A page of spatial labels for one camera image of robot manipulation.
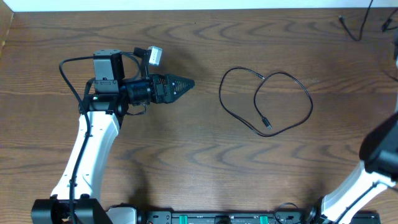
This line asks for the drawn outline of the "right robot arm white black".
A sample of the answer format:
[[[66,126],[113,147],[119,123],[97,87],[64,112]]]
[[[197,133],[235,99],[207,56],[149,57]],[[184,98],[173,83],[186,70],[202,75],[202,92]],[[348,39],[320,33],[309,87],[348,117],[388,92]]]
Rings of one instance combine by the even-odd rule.
[[[359,163],[343,183],[322,197],[306,223],[351,223],[379,193],[397,190],[397,113],[371,131],[359,150]]]

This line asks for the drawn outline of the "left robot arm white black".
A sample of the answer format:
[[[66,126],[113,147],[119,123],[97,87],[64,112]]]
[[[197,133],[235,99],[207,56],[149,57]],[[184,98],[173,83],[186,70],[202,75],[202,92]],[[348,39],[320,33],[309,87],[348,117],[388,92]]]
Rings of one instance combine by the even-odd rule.
[[[101,184],[109,152],[130,106],[175,102],[195,86],[192,79],[150,73],[158,66],[162,49],[135,48],[96,51],[95,77],[78,96],[79,128],[72,153],[50,198],[37,199],[33,223],[147,223],[147,215],[133,205],[105,210],[100,204]]]

